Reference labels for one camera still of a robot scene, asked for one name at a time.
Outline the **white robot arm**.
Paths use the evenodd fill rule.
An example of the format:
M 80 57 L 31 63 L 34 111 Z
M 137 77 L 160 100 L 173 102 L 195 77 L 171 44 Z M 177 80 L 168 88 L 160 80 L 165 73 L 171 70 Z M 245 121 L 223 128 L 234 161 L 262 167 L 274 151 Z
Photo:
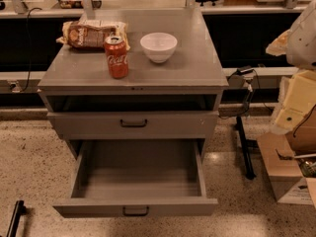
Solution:
M 313 0 L 291 27 L 266 48 L 274 56 L 285 55 L 297 72 L 280 91 L 272 132 L 287 134 L 303 123 L 316 105 L 316 1 Z

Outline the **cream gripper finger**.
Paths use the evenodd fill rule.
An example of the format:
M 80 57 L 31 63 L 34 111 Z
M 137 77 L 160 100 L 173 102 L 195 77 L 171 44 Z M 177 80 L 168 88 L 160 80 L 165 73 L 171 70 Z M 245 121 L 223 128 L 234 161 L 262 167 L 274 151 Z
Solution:
M 291 78 L 282 77 L 278 103 L 272 115 L 271 132 L 293 131 L 316 105 L 316 72 L 298 70 Z
M 287 53 L 287 41 L 290 30 L 284 31 L 274 39 L 266 48 L 266 53 L 273 56 L 281 56 Z

